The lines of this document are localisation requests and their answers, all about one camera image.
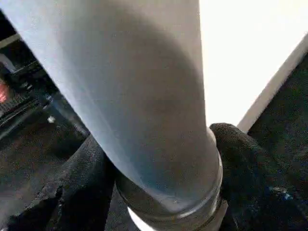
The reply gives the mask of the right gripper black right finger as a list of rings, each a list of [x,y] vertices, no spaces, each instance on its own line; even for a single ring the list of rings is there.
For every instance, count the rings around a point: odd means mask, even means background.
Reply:
[[[251,136],[227,123],[210,126],[223,164],[228,202],[222,231],[306,231],[308,206]]]

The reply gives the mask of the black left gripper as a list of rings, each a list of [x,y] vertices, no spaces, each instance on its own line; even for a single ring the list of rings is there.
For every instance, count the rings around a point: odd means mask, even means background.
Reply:
[[[0,78],[12,95],[10,100],[5,100],[4,106],[12,106],[15,111],[38,106],[49,114],[52,122],[72,127],[84,137],[89,135],[89,130],[39,62],[17,68],[7,58],[1,58]]]

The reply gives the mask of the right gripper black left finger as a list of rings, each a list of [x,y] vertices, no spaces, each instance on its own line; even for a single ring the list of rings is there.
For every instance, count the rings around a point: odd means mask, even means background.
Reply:
[[[93,136],[56,171],[31,204],[11,215],[3,231],[103,231],[115,167]]]

